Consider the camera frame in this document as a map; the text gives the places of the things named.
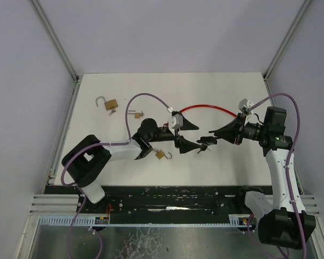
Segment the black-headed key bunch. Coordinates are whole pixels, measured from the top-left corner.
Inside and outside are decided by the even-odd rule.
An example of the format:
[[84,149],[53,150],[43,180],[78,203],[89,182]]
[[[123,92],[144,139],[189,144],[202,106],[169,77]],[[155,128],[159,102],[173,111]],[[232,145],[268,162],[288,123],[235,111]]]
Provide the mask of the black-headed key bunch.
[[208,145],[201,144],[200,147],[199,147],[199,150],[197,151],[197,153],[199,154],[200,152],[204,152],[206,150],[208,150]]

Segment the black Kaijing padlock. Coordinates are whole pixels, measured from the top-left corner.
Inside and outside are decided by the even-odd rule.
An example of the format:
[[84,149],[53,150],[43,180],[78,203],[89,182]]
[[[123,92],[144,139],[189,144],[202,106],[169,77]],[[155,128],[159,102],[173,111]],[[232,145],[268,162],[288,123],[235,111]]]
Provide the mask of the black Kaijing padlock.
[[199,140],[197,140],[197,143],[203,146],[211,146],[217,144],[217,139],[212,136],[206,136],[206,137],[201,137]]

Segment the red cable lock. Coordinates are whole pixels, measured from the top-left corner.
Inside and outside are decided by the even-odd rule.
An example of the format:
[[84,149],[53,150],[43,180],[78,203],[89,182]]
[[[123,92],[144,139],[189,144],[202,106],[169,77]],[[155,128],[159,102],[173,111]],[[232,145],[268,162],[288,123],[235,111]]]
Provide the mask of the red cable lock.
[[197,104],[197,105],[191,105],[191,106],[188,106],[188,107],[185,107],[183,109],[180,110],[181,113],[183,112],[186,112],[188,110],[192,110],[192,109],[196,109],[196,108],[210,108],[210,109],[213,109],[213,110],[218,110],[218,111],[222,111],[224,113],[227,113],[229,115],[231,115],[232,117],[236,117],[237,115],[225,108],[222,108],[220,106],[215,106],[215,105],[209,105],[209,104]]

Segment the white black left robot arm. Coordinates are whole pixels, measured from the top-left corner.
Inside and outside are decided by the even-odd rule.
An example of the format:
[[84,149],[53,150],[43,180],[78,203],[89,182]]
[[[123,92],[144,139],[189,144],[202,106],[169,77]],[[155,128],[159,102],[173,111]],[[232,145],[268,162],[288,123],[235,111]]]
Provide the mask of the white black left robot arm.
[[68,173],[81,193],[96,204],[105,197],[97,178],[109,162],[143,159],[153,151],[152,142],[173,141],[180,154],[188,153],[201,145],[186,140],[179,132],[198,129],[182,113],[172,112],[164,126],[159,127],[152,118],[144,119],[128,141],[105,143],[90,134],[63,157],[62,175]]

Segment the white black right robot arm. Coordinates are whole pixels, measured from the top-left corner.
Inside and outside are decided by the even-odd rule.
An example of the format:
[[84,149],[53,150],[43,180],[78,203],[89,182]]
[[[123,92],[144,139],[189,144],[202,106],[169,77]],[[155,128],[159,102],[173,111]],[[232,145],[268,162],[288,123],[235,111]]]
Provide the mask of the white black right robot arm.
[[268,164],[273,189],[273,203],[263,193],[245,191],[245,205],[256,218],[259,241],[278,247],[300,250],[316,227],[313,215],[308,215],[300,198],[294,175],[293,140],[284,134],[286,110],[270,106],[262,123],[250,123],[248,107],[241,108],[236,118],[226,126],[210,132],[196,143],[177,135],[175,146],[180,153],[194,149],[204,151],[219,139],[239,145],[243,139],[257,141]]

